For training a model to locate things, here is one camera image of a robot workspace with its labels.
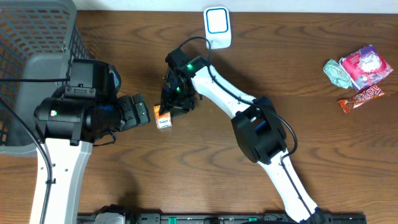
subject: red candy bar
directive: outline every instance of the red candy bar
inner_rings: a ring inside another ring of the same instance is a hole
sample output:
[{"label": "red candy bar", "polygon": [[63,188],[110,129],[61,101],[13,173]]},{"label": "red candy bar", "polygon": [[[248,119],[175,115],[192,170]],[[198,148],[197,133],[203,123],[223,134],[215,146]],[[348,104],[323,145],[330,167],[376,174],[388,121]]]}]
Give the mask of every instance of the red candy bar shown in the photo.
[{"label": "red candy bar", "polygon": [[358,93],[351,99],[339,100],[338,103],[345,113],[349,113],[350,110],[361,106],[371,99],[379,98],[382,95],[384,95],[384,92],[379,87],[377,87],[377,85],[373,85],[362,91],[361,93]]}]

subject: wooden tabletop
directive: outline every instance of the wooden tabletop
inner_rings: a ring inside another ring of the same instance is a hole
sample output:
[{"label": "wooden tabletop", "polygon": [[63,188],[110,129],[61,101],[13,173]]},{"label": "wooden tabletop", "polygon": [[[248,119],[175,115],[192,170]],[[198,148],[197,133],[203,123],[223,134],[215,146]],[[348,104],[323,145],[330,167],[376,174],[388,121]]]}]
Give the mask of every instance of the wooden tabletop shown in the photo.
[{"label": "wooden tabletop", "polygon": [[[397,24],[396,15],[231,13],[231,47],[212,58],[239,89],[269,97],[294,128],[299,147],[291,159],[318,206],[364,213],[368,223],[398,219],[398,75],[380,82],[386,97],[344,114],[337,100],[356,92],[332,85],[322,68],[367,44],[398,68]],[[118,69],[121,92],[144,95],[152,120],[93,149],[79,212],[111,203],[164,213],[284,212],[271,180],[246,159],[228,116],[209,99],[172,128],[156,128],[151,107],[160,102],[164,58],[204,35],[202,13],[80,11],[77,25],[90,53]],[[184,50],[207,54],[200,40]],[[28,223],[36,165],[36,158],[0,157],[0,223]]]}]

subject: plastic bin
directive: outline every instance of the plastic bin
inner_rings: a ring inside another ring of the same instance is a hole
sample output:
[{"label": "plastic bin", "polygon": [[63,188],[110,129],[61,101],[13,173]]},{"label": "plastic bin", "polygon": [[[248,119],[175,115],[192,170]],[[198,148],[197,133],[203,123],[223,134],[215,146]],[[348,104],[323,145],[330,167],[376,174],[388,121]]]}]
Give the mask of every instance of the plastic bin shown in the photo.
[{"label": "plastic bin", "polygon": [[[72,60],[88,58],[72,0],[0,0],[0,77],[65,78]],[[34,110],[64,83],[0,82],[0,97],[35,130]],[[34,156],[35,145],[0,108],[0,154]]]}]

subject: label on small box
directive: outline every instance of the label on small box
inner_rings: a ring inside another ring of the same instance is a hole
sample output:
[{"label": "label on small box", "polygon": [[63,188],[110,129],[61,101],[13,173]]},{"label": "label on small box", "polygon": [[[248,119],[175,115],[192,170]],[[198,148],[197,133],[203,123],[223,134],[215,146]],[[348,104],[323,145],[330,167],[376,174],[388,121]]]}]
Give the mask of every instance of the label on small box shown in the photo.
[{"label": "label on small box", "polygon": [[172,117],[170,112],[164,113],[159,115],[160,105],[154,106],[155,111],[155,119],[156,119],[156,126],[159,129],[171,127],[172,125]]}]

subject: light blue crumpled object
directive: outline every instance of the light blue crumpled object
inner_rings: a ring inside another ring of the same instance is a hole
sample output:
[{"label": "light blue crumpled object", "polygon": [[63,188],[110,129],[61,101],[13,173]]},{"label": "light blue crumpled object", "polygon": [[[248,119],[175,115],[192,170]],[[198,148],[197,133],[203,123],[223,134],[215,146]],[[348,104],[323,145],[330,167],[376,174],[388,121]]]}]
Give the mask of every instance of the light blue crumpled object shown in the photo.
[{"label": "light blue crumpled object", "polygon": [[349,75],[340,67],[335,60],[329,60],[323,67],[323,71],[328,75],[330,81],[343,88],[352,87]]}]

